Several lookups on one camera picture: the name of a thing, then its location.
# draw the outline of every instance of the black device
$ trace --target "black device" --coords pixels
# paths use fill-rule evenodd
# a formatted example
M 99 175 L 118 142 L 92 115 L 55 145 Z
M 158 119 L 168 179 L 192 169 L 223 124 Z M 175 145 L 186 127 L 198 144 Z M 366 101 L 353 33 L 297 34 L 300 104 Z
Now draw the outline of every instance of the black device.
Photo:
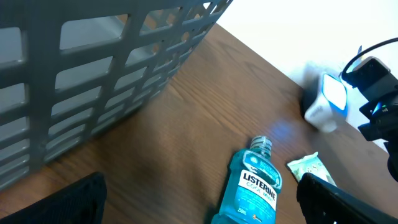
M 106 200 L 104 175 L 95 172 L 0 220 L 0 224 L 100 224 Z
M 369 101 L 359 110 L 369 123 L 358 127 L 367 141 L 384 139 L 389 158 L 387 167 L 391 176 L 398 181 L 398 80 L 378 58 L 368 57 L 352 72 L 347 69 L 362 55 L 386 44 L 397 42 L 398 38 L 376 44 L 355 56 L 345 66 L 341 78 L 353 88 L 358 88 Z
M 398 219 L 311 173 L 298 183 L 297 201 L 307 224 L 398 224 Z

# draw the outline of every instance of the wood grain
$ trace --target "wood grain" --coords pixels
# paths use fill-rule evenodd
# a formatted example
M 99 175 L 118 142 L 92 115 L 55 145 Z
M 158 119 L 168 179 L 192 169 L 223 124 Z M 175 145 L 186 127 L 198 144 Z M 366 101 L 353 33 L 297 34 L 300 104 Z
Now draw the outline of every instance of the wood grain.
M 134 116 L 0 193 L 0 217 L 94 172 L 105 174 L 103 223 L 206 223 L 234 152 L 273 141 L 283 177 L 277 223 L 305 223 L 286 163 L 319 152 L 337 185 L 398 217 L 388 155 L 348 124 L 320 134 L 300 116 L 302 89 L 215 25 L 170 85 Z

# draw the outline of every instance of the gray plastic basket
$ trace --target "gray plastic basket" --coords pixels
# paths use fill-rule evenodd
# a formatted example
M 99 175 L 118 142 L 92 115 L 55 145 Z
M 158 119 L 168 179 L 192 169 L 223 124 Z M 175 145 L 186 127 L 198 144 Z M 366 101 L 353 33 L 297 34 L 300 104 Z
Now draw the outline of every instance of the gray plastic basket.
M 0 190 L 156 96 L 231 1 L 0 1 Z

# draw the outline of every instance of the wet wipe packet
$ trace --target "wet wipe packet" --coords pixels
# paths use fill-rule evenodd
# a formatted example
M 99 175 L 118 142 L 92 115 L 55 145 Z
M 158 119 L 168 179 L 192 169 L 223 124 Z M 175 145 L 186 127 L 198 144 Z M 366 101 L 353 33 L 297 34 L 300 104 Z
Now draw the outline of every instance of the wet wipe packet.
M 322 161 L 318 158 L 318 152 L 304 156 L 303 158 L 292 161 L 287 164 L 287 167 L 293 173 L 297 182 L 300 182 L 304 173 L 310 172 L 315 176 L 321 178 L 322 180 L 329 182 L 336 186 L 335 181 L 331 178 L 326 167 L 323 165 Z

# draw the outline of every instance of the mouthwash bottle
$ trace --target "mouthwash bottle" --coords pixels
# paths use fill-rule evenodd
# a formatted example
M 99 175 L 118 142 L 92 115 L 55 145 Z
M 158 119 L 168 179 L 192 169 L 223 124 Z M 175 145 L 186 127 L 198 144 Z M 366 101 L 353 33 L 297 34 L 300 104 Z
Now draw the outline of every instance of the mouthwash bottle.
M 211 224 L 275 223 L 282 177 L 270 162 L 271 147 L 269 138 L 256 136 L 250 149 L 233 156 L 220 212 Z

